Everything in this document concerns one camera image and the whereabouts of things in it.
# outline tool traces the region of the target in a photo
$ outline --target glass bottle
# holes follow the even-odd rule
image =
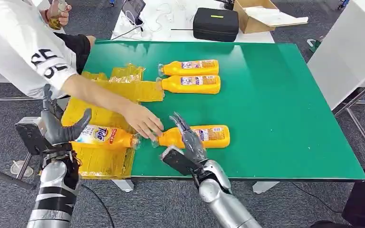
[[[59,22],[59,17],[61,12],[65,12],[67,9],[67,3],[65,0],[53,0],[50,10],[50,18],[48,20],[48,25],[55,30],[60,30],[62,28]]]

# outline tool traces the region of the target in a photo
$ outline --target white sleeve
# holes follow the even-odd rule
[[[41,30],[45,28],[34,28],[34,25],[35,23],[8,23],[6,20],[0,23],[0,36],[38,75],[60,90],[65,81],[77,72]]]

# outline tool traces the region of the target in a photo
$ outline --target white shirt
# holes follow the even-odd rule
[[[27,96],[65,95],[64,82],[76,72],[76,55],[44,22],[40,12],[22,0],[0,0],[0,74]]]

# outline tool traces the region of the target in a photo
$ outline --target white cabinet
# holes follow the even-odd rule
[[[351,0],[308,62],[329,107],[365,87],[365,0]]]

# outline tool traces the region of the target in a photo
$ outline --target robotic arm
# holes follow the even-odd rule
[[[46,131],[38,135],[45,138],[39,150],[46,156],[27,228],[69,228],[80,187],[79,164],[69,141],[75,140],[89,123],[91,109],[85,110],[83,117],[73,126],[64,127],[59,121],[63,112],[55,101],[51,101],[49,85],[44,87],[44,93],[41,120]]]
[[[255,218],[233,195],[222,167],[206,157],[202,141],[178,113],[170,116],[178,126],[186,152],[168,147],[161,159],[182,175],[191,174],[201,199],[224,228],[261,228]]]

